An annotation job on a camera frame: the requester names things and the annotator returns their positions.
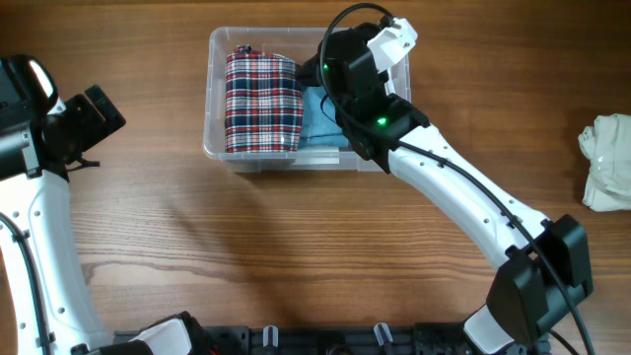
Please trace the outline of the plaid flannel cloth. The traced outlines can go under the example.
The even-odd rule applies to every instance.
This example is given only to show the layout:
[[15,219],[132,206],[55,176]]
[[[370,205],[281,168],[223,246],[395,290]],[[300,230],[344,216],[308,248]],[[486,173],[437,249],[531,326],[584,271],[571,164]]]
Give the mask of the plaid flannel cloth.
[[225,151],[282,153],[298,150],[304,103],[292,59],[240,45],[227,56]]

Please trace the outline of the cream cloth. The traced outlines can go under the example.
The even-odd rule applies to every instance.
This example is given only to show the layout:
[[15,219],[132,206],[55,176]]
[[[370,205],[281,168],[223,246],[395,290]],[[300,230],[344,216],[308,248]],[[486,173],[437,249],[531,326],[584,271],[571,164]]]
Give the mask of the cream cloth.
[[630,116],[599,115],[578,136],[590,162],[583,204],[596,212],[630,209]]

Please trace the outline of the black cloth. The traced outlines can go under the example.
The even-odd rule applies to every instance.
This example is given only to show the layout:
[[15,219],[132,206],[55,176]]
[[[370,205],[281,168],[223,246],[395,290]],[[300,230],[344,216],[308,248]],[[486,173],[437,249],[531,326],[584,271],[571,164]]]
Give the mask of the black cloth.
[[296,79],[304,88],[322,86],[322,65],[319,62],[318,54],[299,66]]

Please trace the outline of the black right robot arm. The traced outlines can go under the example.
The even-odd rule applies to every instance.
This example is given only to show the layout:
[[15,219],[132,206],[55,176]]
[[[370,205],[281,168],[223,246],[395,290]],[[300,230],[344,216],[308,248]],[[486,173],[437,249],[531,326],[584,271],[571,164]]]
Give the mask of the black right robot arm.
[[316,74],[353,150],[418,189],[476,244],[495,270],[484,305],[463,331],[481,354],[533,345],[593,290],[587,233],[519,202],[464,159],[428,117],[386,86],[389,67],[414,45],[400,18],[348,30],[330,26]]

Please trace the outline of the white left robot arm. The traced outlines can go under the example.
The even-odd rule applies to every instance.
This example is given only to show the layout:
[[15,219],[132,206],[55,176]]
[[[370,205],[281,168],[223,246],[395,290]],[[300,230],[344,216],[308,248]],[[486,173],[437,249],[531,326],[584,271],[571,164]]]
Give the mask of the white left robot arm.
[[30,55],[1,60],[1,253],[21,354],[191,354],[185,317],[115,344],[97,315],[71,226],[70,173],[125,118],[97,85],[68,101]]

